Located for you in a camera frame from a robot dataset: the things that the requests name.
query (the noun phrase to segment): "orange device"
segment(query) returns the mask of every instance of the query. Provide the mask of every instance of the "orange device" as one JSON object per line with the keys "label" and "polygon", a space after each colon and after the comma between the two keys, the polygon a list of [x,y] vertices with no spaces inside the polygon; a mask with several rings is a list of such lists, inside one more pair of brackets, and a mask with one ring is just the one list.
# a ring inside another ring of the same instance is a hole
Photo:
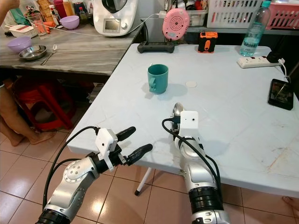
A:
{"label": "orange device", "polygon": [[202,31],[199,34],[199,53],[213,53],[218,38],[217,32],[205,32]]}

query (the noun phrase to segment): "white table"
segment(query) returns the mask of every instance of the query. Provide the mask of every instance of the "white table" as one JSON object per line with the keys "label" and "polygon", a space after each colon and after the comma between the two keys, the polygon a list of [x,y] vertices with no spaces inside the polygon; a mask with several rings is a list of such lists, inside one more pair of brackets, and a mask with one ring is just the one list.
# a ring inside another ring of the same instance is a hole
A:
{"label": "white table", "polygon": [[[151,143],[139,165],[178,174],[179,153],[161,126],[176,102],[198,111],[199,133],[206,153],[220,169],[223,183],[267,193],[299,197],[299,103],[291,111],[267,103],[273,78],[283,80],[279,67],[242,69],[237,46],[217,45],[200,54],[196,45],[176,46],[172,54],[143,53],[132,44],[71,136],[89,125],[116,133],[129,126],[137,131],[119,143],[123,154]],[[256,55],[267,55],[258,47]],[[149,92],[147,67],[169,67],[165,93]],[[189,88],[187,81],[197,86]],[[94,130],[75,138],[71,151],[97,151]]]}

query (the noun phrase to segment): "person's leg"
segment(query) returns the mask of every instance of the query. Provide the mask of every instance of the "person's leg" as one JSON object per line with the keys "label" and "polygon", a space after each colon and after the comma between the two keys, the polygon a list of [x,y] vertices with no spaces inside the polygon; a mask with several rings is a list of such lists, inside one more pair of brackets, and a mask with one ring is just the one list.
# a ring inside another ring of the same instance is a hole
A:
{"label": "person's leg", "polygon": [[54,132],[34,132],[19,115],[13,97],[5,87],[0,88],[0,115],[8,127],[27,137],[32,145],[52,138]]}
{"label": "person's leg", "polygon": [[294,209],[299,211],[299,198],[294,198],[294,197],[282,197],[282,200],[292,206]]}
{"label": "person's leg", "polygon": [[23,135],[17,134],[14,132],[14,130],[8,127],[2,117],[0,117],[0,130],[1,133],[3,133],[10,140],[12,146],[17,146],[24,138]]}

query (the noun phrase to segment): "smartphone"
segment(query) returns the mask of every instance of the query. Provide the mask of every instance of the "smartphone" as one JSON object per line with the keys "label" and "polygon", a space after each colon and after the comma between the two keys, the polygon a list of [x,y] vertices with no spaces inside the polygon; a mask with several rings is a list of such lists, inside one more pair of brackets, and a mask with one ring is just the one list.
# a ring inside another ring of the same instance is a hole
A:
{"label": "smartphone", "polygon": [[268,103],[286,110],[293,108],[294,91],[290,83],[273,79],[270,86]]}

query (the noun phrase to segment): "pink basket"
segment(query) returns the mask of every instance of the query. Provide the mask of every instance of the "pink basket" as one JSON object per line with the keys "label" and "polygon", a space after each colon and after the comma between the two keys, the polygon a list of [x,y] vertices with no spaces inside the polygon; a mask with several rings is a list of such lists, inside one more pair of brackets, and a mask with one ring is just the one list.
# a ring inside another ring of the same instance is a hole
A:
{"label": "pink basket", "polygon": [[266,29],[298,29],[299,4],[271,3],[271,16]]}

